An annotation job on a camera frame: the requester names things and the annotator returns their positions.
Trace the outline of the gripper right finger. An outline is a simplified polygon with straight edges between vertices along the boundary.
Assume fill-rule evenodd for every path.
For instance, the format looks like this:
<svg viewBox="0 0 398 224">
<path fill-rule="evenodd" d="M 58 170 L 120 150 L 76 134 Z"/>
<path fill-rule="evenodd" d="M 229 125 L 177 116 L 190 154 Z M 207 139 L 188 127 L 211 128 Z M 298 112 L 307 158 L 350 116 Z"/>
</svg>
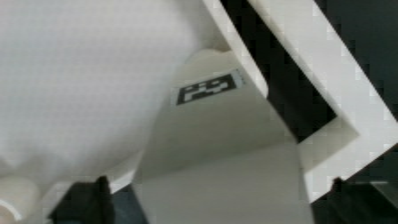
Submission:
<svg viewBox="0 0 398 224">
<path fill-rule="evenodd" d="M 398 224 L 398 187 L 387 181 L 334 179 L 312 202 L 314 224 Z"/>
</svg>

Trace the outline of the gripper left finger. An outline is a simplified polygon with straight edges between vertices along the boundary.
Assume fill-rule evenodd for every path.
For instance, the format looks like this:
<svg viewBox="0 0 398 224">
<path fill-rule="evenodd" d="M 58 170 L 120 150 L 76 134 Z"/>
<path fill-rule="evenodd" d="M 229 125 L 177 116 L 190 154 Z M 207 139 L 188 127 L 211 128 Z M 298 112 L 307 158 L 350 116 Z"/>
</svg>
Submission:
<svg viewBox="0 0 398 224">
<path fill-rule="evenodd" d="M 108 179 L 76 182 L 48 215 L 51 224 L 115 224 Z"/>
</svg>

